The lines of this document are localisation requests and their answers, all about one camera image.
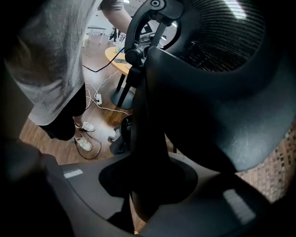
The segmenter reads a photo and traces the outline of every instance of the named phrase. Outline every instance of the black shorts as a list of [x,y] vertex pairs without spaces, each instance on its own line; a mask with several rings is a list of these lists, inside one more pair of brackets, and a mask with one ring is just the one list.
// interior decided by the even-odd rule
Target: black shorts
[[75,134],[75,123],[73,117],[80,116],[86,108],[85,84],[75,96],[62,109],[55,120],[49,125],[40,126],[50,138],[59,140],[70,140]]

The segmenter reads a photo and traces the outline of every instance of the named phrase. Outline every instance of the white cable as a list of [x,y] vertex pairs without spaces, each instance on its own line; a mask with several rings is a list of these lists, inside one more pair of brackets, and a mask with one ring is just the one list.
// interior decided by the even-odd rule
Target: white cable
[[[105,81],[104,81],[104,82],[98,87],[97,90],[93,87],[92,84],[90,84],[90,83],[85,83],[85,84],[86,84],[86,85],[91,85],[91,86],[92,86],[92,88],[93,88],[93,89],[95,90],[95,92],[96,92],[96,93],[94,94],[94,97],[96,97],[96,94],[98,94],[98,90],[100,90],[101,87],[106,83],[106,81],[108,81],[108,80],[109,80],[112,76],[114,76],[117,72],[115,72],[114,74],[112,74],[111,76],[109,76],[109,78],[106,79],[106,80],[105,80]],[[110,111],[114,111],[114,112],[120,112],[120,113],[125,113],[126,115],[129,115],[128,113],[123,112],[123,111],[113,110],[113,109],[108,109],[108,108],[100,107],[100,106],[96,103],[96,101],[94,101],[94,100],[92,99],[92,97],[91,97],[91,93],[90,93],[89,89],[86,88],[86,90],[88,91],[88,94],[89,94],[89,96],[86,96],[87,98],[89,98],[88,106],[86,107],[86,109],[89,108],[89,106],[90,106],[90,104],[91,104],[91,101],[93,101],[93,102],[95,102],[95,104],[97,105],[97,107],[99,107],[100,109],[106,109],[106,110],[110,110]]]

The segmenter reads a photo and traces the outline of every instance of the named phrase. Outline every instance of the t-shirt sleeve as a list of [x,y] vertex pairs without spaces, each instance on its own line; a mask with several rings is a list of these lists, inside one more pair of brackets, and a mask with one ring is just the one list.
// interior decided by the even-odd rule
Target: t-shirt sleeve
[[98,10],[120,10],[123,9],[123,0],[103,0]]

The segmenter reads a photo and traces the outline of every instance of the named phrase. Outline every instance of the floor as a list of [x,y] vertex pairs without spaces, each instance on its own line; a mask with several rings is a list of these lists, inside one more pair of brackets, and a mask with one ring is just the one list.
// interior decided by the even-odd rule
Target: floor
[[[104,37],[103,42],[99,45],[100,36],[93,36],[92,40],[86,42],[83,49],[83,63],[87,67],[97,70],[105,66],[108,61],[105,57],[105,49],[113,46],[112,42],[107,41],[107,36]],[[91,83],[95,88],[107,79],[110,75],[116,72],[116,70],[110,65],[104,70],[94,73],[86,68],[83,68],[85,82]],[[117,86],[120,73],[116,73],[110,80],[102,87],[100,93],[102,94],[103,107],[110,109],[118,109],[110,102],[109,93]],[[91,93],[94,90],[91,86],[86,86]],[[113,136],[113,128],[120,124],[121,120],[125,117],[123,113],[111,112],[97,108],[95,104],[92,104],[89,109],[83,115],[84,120],[87,120],[94,124],[96,131],[92,135],[99,139],[102,143],[101,152],[97,159],[103,159],[112,156],[109,150],[110,143],[107,141],[108,136]],[[50,139],[47,134],[34,125],[30,120],[27,120],[23,127],[20,138],[40,149],[43,153],[49,153],[56,157],[57,162],[62,164],[70,164],[76,162],[86,162],[82,158],[73,142],[59,141],[56,139]],[[91,140],[93,150],[91,152],[80,152],[91,158],[95,156],[100,149],[100,145]],[[167,140],[169,151],[173,150],[172,144]],[[274,202],[281,198],[294,176],[296,168],[296,120],[291,125],[287,134],[283,137],[279,146],[265,159],[262,164],[257,167],[237,173],[237,175],[248,182],[250,185],[258,189],[270,202]],[[135,212],[133,212],[134,224],[137,231],[145,225]]]

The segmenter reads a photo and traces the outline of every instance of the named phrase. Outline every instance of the person's arm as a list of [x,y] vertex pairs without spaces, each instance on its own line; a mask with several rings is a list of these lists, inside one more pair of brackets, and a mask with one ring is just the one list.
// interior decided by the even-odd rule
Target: person's arm
[[123,7],[123,0],[103,0],[99,8],[112,25],[126,34],[131,17]]

